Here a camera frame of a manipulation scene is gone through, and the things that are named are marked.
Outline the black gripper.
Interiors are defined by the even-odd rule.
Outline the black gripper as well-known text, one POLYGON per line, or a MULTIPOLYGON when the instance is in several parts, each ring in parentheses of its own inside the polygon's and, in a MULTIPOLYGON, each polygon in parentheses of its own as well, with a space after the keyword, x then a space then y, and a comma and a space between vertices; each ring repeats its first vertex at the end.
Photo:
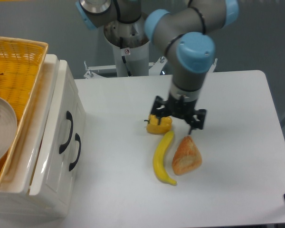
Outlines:
POLYGON ((165 101, 157 95, 150 114, 154 115, 158 120, 158 125, 161 124, 162 118, 167 116, 185 120, 190 126, 188 135, 191 135, 191 132, 194 130, 203 130, 207 114, 206 109, 195 110, 196 102, 197 100, 186 102, 183 96, 176 99, 171 94, 169 94, 168 100, 165 101))

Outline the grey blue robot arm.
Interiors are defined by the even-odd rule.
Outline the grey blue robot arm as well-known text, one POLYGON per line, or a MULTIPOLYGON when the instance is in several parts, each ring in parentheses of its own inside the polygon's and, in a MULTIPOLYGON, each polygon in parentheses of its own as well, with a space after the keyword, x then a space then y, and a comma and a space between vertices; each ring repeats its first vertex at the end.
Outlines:
POLYGON ((149 44, 155 45, 173 74, 168 99, 157 96, 151 114, 157 120, 182 119, 191 130, 203 129, 207 112, 195 105, 214 61, 209 33, 238 18, 236 0, 190 0, 176 14, 158 9, 146 15, 139 0, 78 0, 76 8, 89 29, 103 27, 118 76, 148 75, 149 44))

